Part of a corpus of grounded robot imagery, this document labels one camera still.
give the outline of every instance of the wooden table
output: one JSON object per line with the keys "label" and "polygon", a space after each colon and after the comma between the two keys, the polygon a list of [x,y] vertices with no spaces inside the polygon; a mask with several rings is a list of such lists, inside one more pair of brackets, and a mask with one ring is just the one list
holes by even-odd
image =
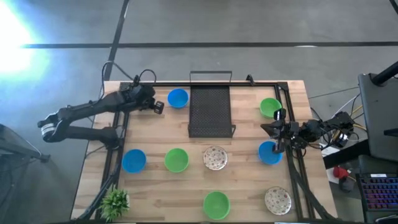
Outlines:
{"label": "wooden table", "polygon": [[[296,121],[302,123],[311,119],[304,82],[287,82]],[[120,82],[106,82],[105,92],[119,90],[119,84]],[[124,152],[130,149],[143,150],[147,164],[140,174],[121,171],[119,187],[128,191],[131,208],[118,221],[211,221],[203,213],[202,206],[205,195],[213,190],[224,192],[231,201],[231,211],[222,222],[296,221],[294,203],[291,211],[283,216],[273,215],[264,204],[265,192],[273,186],[283,187],[293,198],[285,154],[283,160],[275,166],[264,165],[257,155],[259,145],[269,139],[260,124],[273,122],[272,119],[261,116],[259,104],[264,98],[275,97],[274,89],[231,86],[232,123],[236,125],[232,139],[189,138],[189,105],[180,110],[171,108],[167,103],[171,89],[173,87],[155,87],[155,98],[165,103],[162,115],[153,111],[130,113]],[[282,99],[282,104],[286,107],[283,95]],[[95,118],[94,128],[109,126],[112,120],[112,113],[99,114]],[[221,146],[228,152],[228,164],[219,171],[209,170],[203,164],[203,152],[213,145]],[[100,142],[90,142],[88,152],[99,146]],[[165,154],[175,147],[185,149],[190,157],[189,167],[178,174],[169,172],[164,166]],[[78,217],[98,193],[105,157],[106,152],[103,150],[85,160],[72,218]],[[321,152],[308,148],[304,161],[312,192],[328,212],[336,217]],[[303,194],[300,196],[306,214]]]}

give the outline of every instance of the bowl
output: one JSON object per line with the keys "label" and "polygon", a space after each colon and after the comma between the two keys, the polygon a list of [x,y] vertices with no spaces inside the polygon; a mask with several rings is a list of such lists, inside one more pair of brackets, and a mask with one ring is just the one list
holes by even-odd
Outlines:
{"label": "bowl", "polygon": [[210,192],[203,201],[205,214],[213,220],[224,219],[231,209],[228,197],[219,191]]}
{"label": "bowl", "polygon": [[167,96],[171,107],[183,108],[188,103],[188,93],[183,89],[174,89]]}
{"label": "bowl", "polygon": [[265,98],[260,103],[260,112],[266,118],[274,118],[274,112],[281,108],[281,103],[274,98]]}
{"label": "bowl", "polygon": [[144,169],[147,158],[139,149],[128,151],[122,159],[122,167],[126,172],[136,174]]}
{"label": "bowl", "polygon": [[260,160],[268,165],[278,164],[282,160],[282,153],[273,153],[272,147],[276,143],[272,141],[263,142],[259,147]]}
{"label": "bowl", "polygon": [[164,157],[164,165],[171,172],[182,172],[188,167],[189,158],[183,149],[170,150]]}

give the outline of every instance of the red object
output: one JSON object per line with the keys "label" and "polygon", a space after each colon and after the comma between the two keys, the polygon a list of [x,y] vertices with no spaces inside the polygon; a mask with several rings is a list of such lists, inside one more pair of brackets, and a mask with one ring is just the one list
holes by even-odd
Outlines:
{"label": "red object", "polygon": [[335,167],[335,168],[333,168],[333,175],[334,175],[336,178],[341,179],[341,178],[343,178],[343,177],[349,176],[349,173],[347,172],[347,170],[344,170],[344,169],[341,168],[341,167]]}

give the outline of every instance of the rgb keyboard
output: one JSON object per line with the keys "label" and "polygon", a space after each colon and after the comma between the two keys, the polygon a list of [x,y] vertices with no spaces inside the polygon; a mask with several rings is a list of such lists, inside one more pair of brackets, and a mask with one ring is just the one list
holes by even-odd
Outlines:
{"label": "rgb keyboard", "polygon": [[363,209],[398,211],[397,174],[357,174]]}

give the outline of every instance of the concrete floor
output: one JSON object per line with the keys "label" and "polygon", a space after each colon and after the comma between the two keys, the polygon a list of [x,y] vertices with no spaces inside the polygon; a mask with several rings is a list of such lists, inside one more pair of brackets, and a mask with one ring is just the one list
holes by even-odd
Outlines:
{"label": "concrete floor", "polygon": [[[1,29],[7,30],[0,43],[5,49],[16,40],[25,44],[111,43],[122,3],[3,1],[0,10],[8,13],[0,15],[14,17],[0,22]],[[139,0],[129,5],[121,42],[397,39],[398,15],[388,0]],[[5,223],[68,220],[87,142],[65,140],[47,144],[36,124],[65,105],[98,97],[101,66],[109,49],[7,52],[8,55],[0,56],[0,123],[17,131],[43,153],[51,154],[51,161],[29,166]],[[235,80],[242,80],[247,74],[257,80],[305,80],[308,95],[314,96],[356,86],[359,73],[380,72],[397,56],[398,47],[119,49],[115,61],[132,75],[151,68],[157,72],[158,80],[187,80],[190,70],[232,70]],[[124,79],[113,70],[111,80]],[[329,118],[358,91],[315,98],[310,103],[323,118]],[[87,119],[76,124],[91,126]],[[335,201],[341,218],[361,219],[358,199],[336,193]],[[347,211],[347,204],[356,206]]]}

